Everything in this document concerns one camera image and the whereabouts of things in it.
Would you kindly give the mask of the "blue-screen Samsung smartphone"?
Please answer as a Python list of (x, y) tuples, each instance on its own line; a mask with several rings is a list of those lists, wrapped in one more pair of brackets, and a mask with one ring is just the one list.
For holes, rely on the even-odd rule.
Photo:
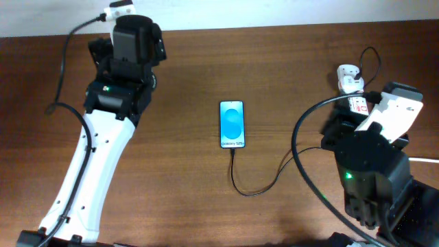
[(219, 103), (220, 147), (223, 149), (244, 148), (246, 134), (244, 124), (244, 103), (222, 101)]

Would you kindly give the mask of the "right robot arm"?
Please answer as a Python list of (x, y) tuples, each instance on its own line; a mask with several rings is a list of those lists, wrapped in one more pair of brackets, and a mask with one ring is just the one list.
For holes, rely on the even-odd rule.
[(407, 135), (392, 145), (377, 123), (356, 131), (365, 118), (337, 105), (321, 130), (322, 148), (335, 155), (345, 212), (395, 246), (437, 246), (438, 190), (414, 180), (402, 151)]

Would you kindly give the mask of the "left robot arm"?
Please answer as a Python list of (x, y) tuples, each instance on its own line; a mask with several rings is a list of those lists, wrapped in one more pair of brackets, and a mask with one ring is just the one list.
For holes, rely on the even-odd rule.
[(21, 231), (17, 246), (99, 246), (99, 228), (117, 163), (157, 86), (153, 68), (166, 59), (160, 27), (137, 14), (115, 20), (112, 38), (88, 45), (97, 67), (87, 86), (85, 112), (54, 100), (82, 125), (62, 186), (37, 231)]

